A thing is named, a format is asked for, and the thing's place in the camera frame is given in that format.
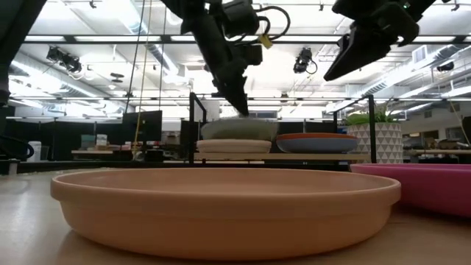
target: beige saucer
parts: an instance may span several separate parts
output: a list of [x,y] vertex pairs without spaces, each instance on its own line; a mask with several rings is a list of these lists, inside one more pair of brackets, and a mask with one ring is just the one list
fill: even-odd
[[201,153],[263,153],[270,152],[271,141],[201,140],[196,143]]

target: gray bowl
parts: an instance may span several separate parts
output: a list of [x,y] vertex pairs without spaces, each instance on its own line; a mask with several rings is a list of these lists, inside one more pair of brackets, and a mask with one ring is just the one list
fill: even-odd
[[205,140],[237,139],[273,141],[278,123],[256,119],[221,119],[205,124],[201,135]]
[[290,153],[341,153],[354,150],[357,144],[357,139],[348,138],[300,138],[277,140],[277,145],[281,151]]

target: pink plant saucer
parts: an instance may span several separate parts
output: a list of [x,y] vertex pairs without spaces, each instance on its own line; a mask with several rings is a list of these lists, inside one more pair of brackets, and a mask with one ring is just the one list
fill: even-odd
[[407,205],[471,217],[471,165],[356,164],[351,170],[399,180]]

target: white geometric planter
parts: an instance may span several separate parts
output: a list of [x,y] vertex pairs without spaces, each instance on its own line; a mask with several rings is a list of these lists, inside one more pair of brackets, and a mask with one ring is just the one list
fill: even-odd
[[[403,163],[403,133],[400,124],[376,123],[376,159],[378,163]],[[347,134],[358,138],[358,146],[354,152],[369,154],[369,124],[350,125]]]

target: black monitor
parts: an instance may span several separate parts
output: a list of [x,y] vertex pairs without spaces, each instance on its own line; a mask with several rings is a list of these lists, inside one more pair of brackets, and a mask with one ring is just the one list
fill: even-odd
[[[125,113],[123,115],[123,140],[133,142],[138,126],[139,113]],[[162,138],[162,111],[141,112],[138,141],[161,141]]]

